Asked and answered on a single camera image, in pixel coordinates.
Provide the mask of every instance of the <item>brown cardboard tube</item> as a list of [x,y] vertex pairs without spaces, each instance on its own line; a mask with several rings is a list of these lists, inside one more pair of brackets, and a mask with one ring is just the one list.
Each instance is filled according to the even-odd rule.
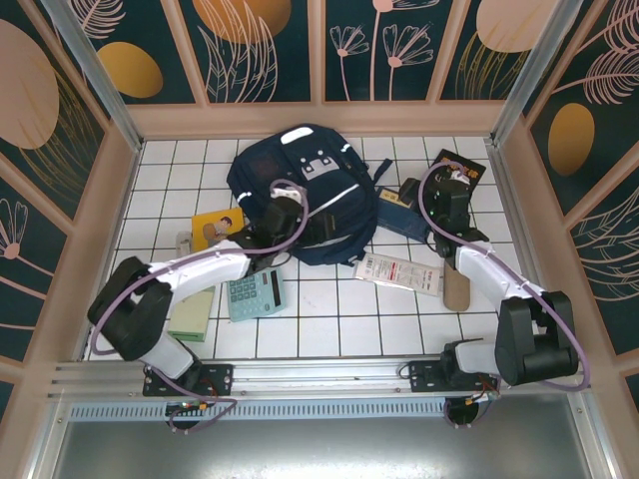
[[470,307],[470,280],[447,262],[443,269],[443,304],[455,312]]

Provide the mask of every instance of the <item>book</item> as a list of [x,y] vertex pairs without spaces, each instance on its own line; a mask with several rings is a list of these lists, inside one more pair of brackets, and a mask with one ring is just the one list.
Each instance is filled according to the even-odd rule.
[[198,252],[211,247],[228,235],[237,233],[244,227],[244,214],[241,208],[204,213],[191,218],[193,229],[193,251]]

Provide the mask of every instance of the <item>dark teal wallpaper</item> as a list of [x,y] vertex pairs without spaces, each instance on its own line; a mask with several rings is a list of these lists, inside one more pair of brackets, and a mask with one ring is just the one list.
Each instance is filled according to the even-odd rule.
[[98,102],[98,105],[100,105],[100,109],[102,110],[102,113],[104,113],[105,116],[110,119],[111,115],[109,114],[109,112],[105,108],[104,104],[102,103],[102,100],[100,100],[100,97],[96,93],[96,90],[93,88],[93,85],[91,84],[91,82],[89,82],[87,80],[87,77],[85,76],[84,71],[82,70],[82,67],[76,61],[76,58],[73,56],[73,53],[71,53],[71,50],[69,50],[69,47],[67,46],[67,43],[62,40],[62,37],[60,37],[60,33],[58,33],[58,30],[53,25],[53,22],[51,21],[51,17],[49,17],[49,14],[47,13],[47,10],[44,8],[44,6],[42,5],[41,1],[42,0],[38,0],[38,1],[35,2],[35,4],[40,9],[40,13],[42,14],[42,17],[46,20],[46,22],[49,24],[49,27],[51,28],[51,30],[55,33],[56,37],[58,38],[58,43],[60,45],[62,45],[62,48],[64,48],[64,51],[67,54],[67,57],[69,57],[69,59],[71,60],[73,65],[76,67],[76,70],[78,71],[78,73],[80,75],[82,75],[82,78],[84,80],[85,85],[87,85],[87,87],[89,87],[89,90],[91,90],[91,93],[93,94],[93,97]]
[[559,63],[559,60],[561,60],[561,56],[566,51],[566,48],[568,47],[568,44],[572,40],[572,37],[574,36],[575,32],[579,28],[579,25],[581,25],[581,22],[583,21],[583,17],[586,16],[586,13],[588,13],[588,10],[592,6],[592,1],[593,0],[583,0],[583,3],[581,4],[581,7],[579,8],[579,13],[577,14],[575,21],[572,23],[572,26],[568,30],[568,33],[566,33],[566,35],[563,37],[563,40],[561,41],[561,45],[559,45],[559,48],[557,49],[557,52],[555,53],[554,58],[550,62],[550,65],[548,65],[548,68],[546,68],[546,71],[544,72],[543,76],[539,80],[539,83],[537,84],[534,91],[532,92],[532,95],[530,95],[530,98],[528,99],[528,102],[526,103],[525,107],[523,107],[524,116],[528,116],[528,112],[530,112],[530,109],[537,101],[537,98],[539,97],[541,90],[543,90],[543,88],[546,85],[546,80],[548,76],[550,76],[550,72],[552,72],[555,69],[555,67],[557,66],[557,63]]
[[639,141],[639,9],[610,1],[530,131],[564,213]]
[[327,0],[326,100],[425,100],[451,3]]
[[66,236],[0,180],[0,355],[22,361]]
[[195,103],[160,0],[70,4],[125,103]]
[[12,391],[13,384],[0,381],[0,424],[2,424],[2,417],[4,416],[4,411],[7,410]]
[[505,100],[553,6],[471,0],[441,100]]
[[72,219],[104,131],[15,0],[0,43],[0,154]]
[[615,352],[639,347],[639,170],[571,233]]
[[211,103],[311,100],[307,0],[180,0]]

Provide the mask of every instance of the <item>calculator display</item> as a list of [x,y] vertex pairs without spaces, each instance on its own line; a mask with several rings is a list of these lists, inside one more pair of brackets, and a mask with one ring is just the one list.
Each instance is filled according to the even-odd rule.
[[278,307],[282,304],[282,299],[280,298],[280,285],[275,271],[271,271],[271,284],[273,285],[273,300],[276,302],[276,307]]

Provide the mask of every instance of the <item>navy backpack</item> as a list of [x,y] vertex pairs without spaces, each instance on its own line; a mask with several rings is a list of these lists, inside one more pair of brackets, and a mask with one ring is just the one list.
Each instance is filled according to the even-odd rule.
[[264,215],[273,180],[306,188],[310,222],[292,255],[309,265],[352,264],[375,232],[374,185],[391,163],[385,160],[371,179],[368,165],[338,132],[306,124],[246,148],[233,161],[227,183],[252,222]]

